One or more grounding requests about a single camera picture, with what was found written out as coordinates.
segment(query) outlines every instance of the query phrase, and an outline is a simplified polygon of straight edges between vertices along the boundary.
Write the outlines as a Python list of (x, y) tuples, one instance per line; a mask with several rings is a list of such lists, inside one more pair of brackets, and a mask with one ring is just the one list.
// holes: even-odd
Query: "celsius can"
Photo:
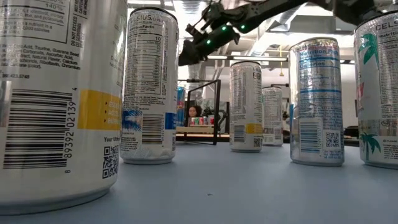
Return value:
[(398, 169), (398, 11), (359, 25), (355, 67), (359, 147), (367, 165)]
[(127, 26), (121, 157), (164, 164), (175, 156), (178, 24), (169, 12), (140, 7)]
[(118, 173), (126, 0), (0, 6), (0, 214), (104, 195)]
[(265, 87), (262, 97), (262, 145), (282, 146), (282, 90), (280, 87)]
[(237, 62), (229, 73), (233, 152), (260, 152), (262, 148), (261, 67), (257, 62)]
[(344, 162), (340, 50), (335, 39), (304, 40), (289, 50), (290, 157), (315, 166)]
[(185, 88), (177, 87), (177, 126), (183, 127), (185, 122)]

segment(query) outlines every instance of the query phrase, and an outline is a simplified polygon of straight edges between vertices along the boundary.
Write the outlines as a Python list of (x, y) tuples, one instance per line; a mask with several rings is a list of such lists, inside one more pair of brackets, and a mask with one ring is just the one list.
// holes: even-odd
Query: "energy drink can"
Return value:
[(335, 39), (304, 40), (289, 50), (290, 157), (314, 166), (344, 163), (340, 50)]
[(398, 169), (398, 11), (359, 25), (355, 67), (359, 148), (365, 164)]
[(185, 122), (185, 88), (177, 87), (177, 126), (183, 127)]
[(282, 146), (282, 90), (280, 87), (265, 87), (262, 96), (262, 145)]
[(175, 156), (178, 24), (169, 12), (140, 7), (127, 32), (121, 157), (165, 164)]
[(81, 3), (0, 3), (0, 215), (72, 207), (116, 181), (127, 3)]
[(233, 152), (260, 152), (262, 148), (260, 64), (245, 61), (234, 63), (229, 75), (230, 148)]

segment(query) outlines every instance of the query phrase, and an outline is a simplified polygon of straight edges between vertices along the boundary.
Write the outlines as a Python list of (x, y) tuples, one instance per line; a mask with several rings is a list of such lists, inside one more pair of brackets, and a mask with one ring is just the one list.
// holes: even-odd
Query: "cable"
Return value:
[(197, 23), (195, 23), (195, 24), (193, 25), (193, 27), (195, 27), (196, 25), (198, 25), (198, 23), (205, 17), (205, 15), (207, 14), (207, 12), (210, 10), (210, 6), (211, 6), (212, 2), (213, 2), (213, 0), (210, 0), (209, 6), (207, 6), (207, 8), (206, 8), (206, 12), (203, 13), (203, 15), (201, 15), (201, 18), (198, 20)]

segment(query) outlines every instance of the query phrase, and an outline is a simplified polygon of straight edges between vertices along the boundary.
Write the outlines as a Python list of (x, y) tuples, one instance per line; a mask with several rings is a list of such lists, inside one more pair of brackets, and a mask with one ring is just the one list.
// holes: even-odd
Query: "gray tabletop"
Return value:
[(398, 170), (364, 166), (346, 147), (342, 167), (291, 163), (289, 145), (260, 154), (179, 144), (171, 164), (120, 164), (111, 192), (56, 212), (0, 223), (398, 223)]

